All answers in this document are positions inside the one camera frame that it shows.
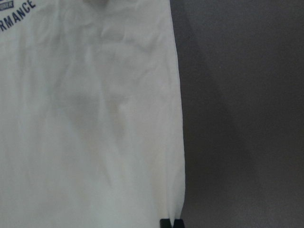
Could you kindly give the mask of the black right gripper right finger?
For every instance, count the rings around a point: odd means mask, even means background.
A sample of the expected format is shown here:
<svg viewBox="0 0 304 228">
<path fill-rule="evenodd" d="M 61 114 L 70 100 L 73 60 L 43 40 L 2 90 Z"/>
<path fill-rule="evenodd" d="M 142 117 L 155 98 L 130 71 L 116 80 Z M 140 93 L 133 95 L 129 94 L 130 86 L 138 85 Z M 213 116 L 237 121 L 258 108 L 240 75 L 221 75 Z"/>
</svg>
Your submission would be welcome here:
<svg viewBox="0 0 304 228">
<path fill-rule="evenodd" d="M 184 228 L 184 221 L 182 219 L 175 219 L 173 228 Z"/>
</svg>

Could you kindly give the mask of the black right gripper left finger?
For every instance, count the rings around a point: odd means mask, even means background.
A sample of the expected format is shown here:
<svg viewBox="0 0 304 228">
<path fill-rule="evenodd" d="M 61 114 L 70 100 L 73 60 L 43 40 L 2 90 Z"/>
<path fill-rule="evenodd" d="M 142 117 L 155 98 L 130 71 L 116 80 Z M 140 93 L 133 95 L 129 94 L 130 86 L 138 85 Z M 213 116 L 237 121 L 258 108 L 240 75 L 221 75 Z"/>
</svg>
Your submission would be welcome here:
<svg viewBox="0 0 304 228">
<path fill-rule="evenodd" d="M 160 228 L 172 228 L 170 219 L 160 219 Z"/>
</svg>

